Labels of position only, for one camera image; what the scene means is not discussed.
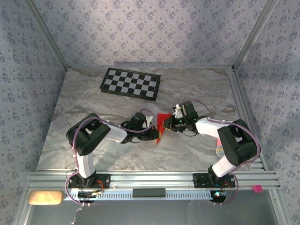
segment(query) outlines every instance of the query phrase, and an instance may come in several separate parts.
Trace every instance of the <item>blue floral wallpaper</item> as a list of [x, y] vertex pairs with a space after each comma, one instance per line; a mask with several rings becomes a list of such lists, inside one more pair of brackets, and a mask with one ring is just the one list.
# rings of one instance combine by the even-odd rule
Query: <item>blue floral wallpaper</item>
[[0, 30], [0, 224], [10, 225], [65, 73], [22, 1], [0, 1]]
[[70, 67], [231, 65], [265, 0], [35, 0]]
[[280, 0], [238, 72], [263, 152], [300, 224], [300, 2]]

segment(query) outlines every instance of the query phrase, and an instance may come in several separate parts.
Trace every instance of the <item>red wire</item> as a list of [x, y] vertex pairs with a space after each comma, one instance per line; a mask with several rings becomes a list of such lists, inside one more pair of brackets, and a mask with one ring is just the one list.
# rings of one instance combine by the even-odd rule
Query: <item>red wire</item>
[[101, 184], [101, 191], [103, 191], [104, 190], [104, 185], [103, 185], [102, 181], [97, 180], [96, 182]]
[[220, 189], [220, 191], [222, 191], [222, 190], [223, 190], [223, 188], [225, 188], [225, 184], [227, 184], [227, 185], [228, 185], [228, 187], [229, 187], [229, 191], [228, 191], [228, 193], [229, 193], [229, 192], [230, 192], [230, 190], [231, 190], [231, 187], [230, 187], [229, 183], [228, 183], [226, 180], [224, 181], [224, 184], [223, 184], [222, 188]]

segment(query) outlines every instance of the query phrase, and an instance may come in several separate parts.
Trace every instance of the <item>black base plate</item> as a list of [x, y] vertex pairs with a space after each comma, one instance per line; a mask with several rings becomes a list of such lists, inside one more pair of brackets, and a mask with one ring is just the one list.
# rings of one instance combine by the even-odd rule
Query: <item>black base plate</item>
[[214, 184], [211, 184], [209, 182], [207, 173], [194, 173], [193, 180], [194, 180], [194, 188], [222, 188], [222, 187], [228, 188], [226, 182], [230, 185], [231, 188], [235, 187], [234, 177], [231, 175], [226, 175], [221, 179], [219, 179], [218, 181], [214, 182]]
[[100, 180], [103, 184], [103, 188], [109, 188], [110, 182], [111, 182], [111, 175], [110, 174], [94, 174], [93, 178], [95, 178], [95, 182], [93, 182], [91, 185], [86, 187], [82, 180], [76, 175], [70, 179], [69, 182], [69, 188], [91, 188], [91, 189], [101, 189], [101, 184], [96, 182], [96, 180]]

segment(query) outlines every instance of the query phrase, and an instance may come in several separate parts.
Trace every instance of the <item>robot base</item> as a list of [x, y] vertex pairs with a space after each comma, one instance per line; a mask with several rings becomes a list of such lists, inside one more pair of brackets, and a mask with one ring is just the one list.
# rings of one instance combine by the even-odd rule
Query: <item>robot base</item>
[[111, 182], [110, 174], [97, 174], [94, 172], [88, 178], [83, 178], [80, 174], [77, 174], [71, 177], [69, 182], [69, 188], [90, 188], [90, 189], [101, 189], [101, 184], [96, 182], [97, 180], [101, 181], [103, 188], [109, 188]]

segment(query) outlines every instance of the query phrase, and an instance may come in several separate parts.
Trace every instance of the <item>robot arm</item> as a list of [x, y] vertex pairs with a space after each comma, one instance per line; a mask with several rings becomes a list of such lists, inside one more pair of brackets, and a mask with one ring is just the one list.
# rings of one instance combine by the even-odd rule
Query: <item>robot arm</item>
[[[175, 132], [188, 129], [196, 134], [210, 135], [221, 140], [225, 155], [208, 169], [211, 183], [256, 155], [255, 142], [244, 130], [234, 125], [211, 122], [206, 116], [199, 117], [190, 101], [176, 105], [172, 110], [173, 115], [164, 121], [164, 128]], [[243, 120], [234, 123], [249, 130]]]
[[[67, 138], [71, 146], [73, 145], [77, 129], [88, 119], [90, 120], [79, 130], [75, 142], [79, 178], [86, 187], [89, 187], [94, 182], [93, 175], [96, 173], [92, 152], [103, 139], [125, 144], [132, 142], [133, 138], [137, 138], [141, 141], [159, 138], [159, 131], [155, 129], [155, 127], [149, 128], [152, 117], [146, 117], [140, 112], [137, 112], [130, 121], [123, 122], [120, 127], [103, 123], [95, 113], [91, 113], [68, 130]], [[136, 133], [130, 132], [130, 130], [142, 132]]]

